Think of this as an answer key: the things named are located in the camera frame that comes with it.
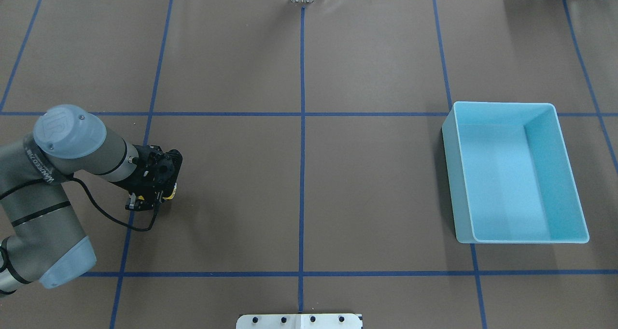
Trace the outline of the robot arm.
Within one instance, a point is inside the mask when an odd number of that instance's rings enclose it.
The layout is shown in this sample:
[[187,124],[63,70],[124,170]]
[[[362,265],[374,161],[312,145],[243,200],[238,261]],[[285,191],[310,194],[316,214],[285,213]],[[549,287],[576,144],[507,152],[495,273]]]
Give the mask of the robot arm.
[[[176,194],[182,163],[177,149],[131,144],[79,106],[50,108],[33,131],[1,147],[1,207],[14,229],[1,241],[1,296],[33,282],[55,288],[95,266],[90,237],[64,183],[79,184],[94,208],[112,222],[146,232],[161,204]],[[75,176],[79,171],[126,190],[126,210],[153,213],[148,226],[135,227],[103,210]]]

